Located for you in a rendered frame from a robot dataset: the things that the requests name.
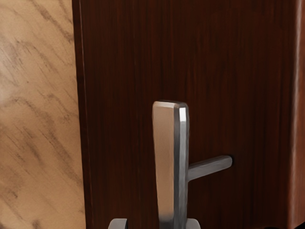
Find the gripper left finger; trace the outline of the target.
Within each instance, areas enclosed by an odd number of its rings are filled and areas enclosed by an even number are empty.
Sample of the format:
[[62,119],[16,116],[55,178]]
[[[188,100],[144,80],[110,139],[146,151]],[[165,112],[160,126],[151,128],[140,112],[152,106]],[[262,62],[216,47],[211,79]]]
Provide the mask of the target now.
[[112,219],[109,223],[108,229],[128,229],[128,219]]

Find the dark brown wooden drawer cabinet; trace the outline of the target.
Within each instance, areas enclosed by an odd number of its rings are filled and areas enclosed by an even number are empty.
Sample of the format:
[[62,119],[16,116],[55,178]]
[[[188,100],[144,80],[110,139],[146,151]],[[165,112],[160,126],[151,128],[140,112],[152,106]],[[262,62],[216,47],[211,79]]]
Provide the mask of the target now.
[[[72,0],[86,229],[161,229],[189,112],[201,229],[305,229],[305,0]],[[157,108],[160,102],[171,107]]]

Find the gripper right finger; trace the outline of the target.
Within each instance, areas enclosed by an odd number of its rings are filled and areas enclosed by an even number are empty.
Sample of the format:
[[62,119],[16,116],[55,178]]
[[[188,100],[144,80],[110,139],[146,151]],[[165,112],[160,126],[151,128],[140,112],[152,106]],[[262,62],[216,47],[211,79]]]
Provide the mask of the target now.
[[198,220],[196,219],[187,219],[186,229],[201,229]]

